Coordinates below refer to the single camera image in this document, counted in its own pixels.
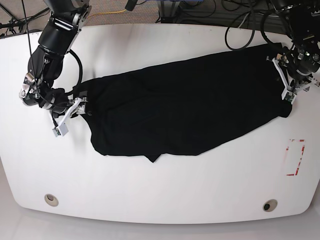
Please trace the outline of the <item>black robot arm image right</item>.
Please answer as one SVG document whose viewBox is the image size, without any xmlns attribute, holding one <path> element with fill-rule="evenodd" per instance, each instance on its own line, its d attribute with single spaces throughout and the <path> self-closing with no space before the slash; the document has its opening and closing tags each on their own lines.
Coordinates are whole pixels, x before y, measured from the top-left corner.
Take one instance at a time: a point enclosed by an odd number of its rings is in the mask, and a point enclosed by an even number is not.
<svg viewBox="0 0 320 240">
<path fill-rule="evenodd" d="M 296 81 L 306 80 L 320 69 L 320 17 L 313 13 L 320 10 L 318 0 L 272 0 L 273 9 L 267 11 L 260 21 L 263 39 L 287 59 L 284 65 L 288 74 Z M 291 39 L 293 49 L 281 48 L 270 41 L 265 34 L 268 16 L 277 15 L 285 34 Z"/>
</svg>

